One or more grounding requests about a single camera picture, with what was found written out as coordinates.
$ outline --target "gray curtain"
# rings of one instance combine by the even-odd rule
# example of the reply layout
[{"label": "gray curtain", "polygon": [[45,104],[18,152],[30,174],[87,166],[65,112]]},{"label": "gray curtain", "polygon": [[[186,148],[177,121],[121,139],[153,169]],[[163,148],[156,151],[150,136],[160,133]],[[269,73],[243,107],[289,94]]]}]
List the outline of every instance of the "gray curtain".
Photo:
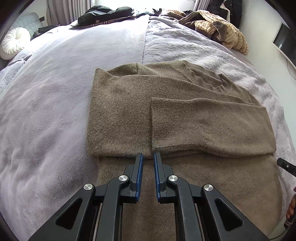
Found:
[{"label": "gray curtain", "polygon": [[211,0],[196,0],[194,5],[194,11],[197,10],[207,10],[207,7],[209,5]]},{"label": "gray curtain", "polygon": [[48,22],[52,25],[68,25],[83,15],[93,5],[92,2],[92,0],[48,0]]}]

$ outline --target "triangular cutout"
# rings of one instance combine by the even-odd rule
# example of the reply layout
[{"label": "triangular cutout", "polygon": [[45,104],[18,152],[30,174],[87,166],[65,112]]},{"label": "triangular cutout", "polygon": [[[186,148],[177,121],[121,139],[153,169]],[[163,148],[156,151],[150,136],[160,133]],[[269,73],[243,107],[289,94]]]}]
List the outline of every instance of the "triangular cutout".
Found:
[{"label": "triangular cutout", "polygon": [[226,231],[231,231],[242,226],[241,219],[235,215],[221,199],[216,199],[215,203]]},{"label": "triangular cutout", "polygon": [[72,205],[68,207],[68,209],[57,219],[56,225],[69,230],[72,229],[81,203],[81,198],[77,199],[74,203],[72,203]]}]

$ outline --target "white round pillow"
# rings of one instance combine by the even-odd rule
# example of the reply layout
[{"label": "white round pillow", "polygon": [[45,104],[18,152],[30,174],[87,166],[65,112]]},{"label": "white round pillow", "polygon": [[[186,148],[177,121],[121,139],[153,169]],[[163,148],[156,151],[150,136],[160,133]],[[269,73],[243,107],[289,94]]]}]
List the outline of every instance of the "white round pillow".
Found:
[{"label": "white round pillow", "polygon": [[25,28],[14,28],[10,30],[0,44],[0,57],[2,59],[13,59],[28,43],[31,36]]}]

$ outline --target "power cord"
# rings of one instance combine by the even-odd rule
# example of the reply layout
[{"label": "power cord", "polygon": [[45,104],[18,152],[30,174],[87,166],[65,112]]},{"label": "power cord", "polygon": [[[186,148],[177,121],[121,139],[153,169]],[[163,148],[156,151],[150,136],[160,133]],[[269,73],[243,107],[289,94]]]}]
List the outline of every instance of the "power cord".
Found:
[{"label": "power cord", "polygon": [[281,237],[284,234],[285,231],[283,231],[279,236],[276,236],[275,238],[272,238],[272,239],[269,239],[269,240],[274,240],[274,239],[277,239],[277,238]]},{"label": "power cord", "polygon": [[287,69],[288,69],[289,74],[293,77],[294,80],[296,80],[296,79],[294,78],[294,76],[290,73],[290,70],[289,70],[289,67],[288,67],[288,60],[287,60],[287,59],[286,59],[286,61],[287,61]]}]

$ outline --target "brown sweater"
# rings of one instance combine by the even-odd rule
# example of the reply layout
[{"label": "brown sweater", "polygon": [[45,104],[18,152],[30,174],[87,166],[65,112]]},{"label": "brown sweater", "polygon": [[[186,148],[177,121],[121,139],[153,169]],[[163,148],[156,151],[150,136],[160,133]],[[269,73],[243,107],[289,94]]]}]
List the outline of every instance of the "brown sweater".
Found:
[{"label": "brown sweater", "polygon": [[153,151],[189,183],[213,184],[265,233],[278,221],[281,189],[267,111],[222,74],[186,61],[97,69],[87,142],[100,184],[122,174],[137,152],[148,157],[140,203],[124,210],[124,225],[131,224],[123,240],[175,238],[172,206],[156,201]]}]

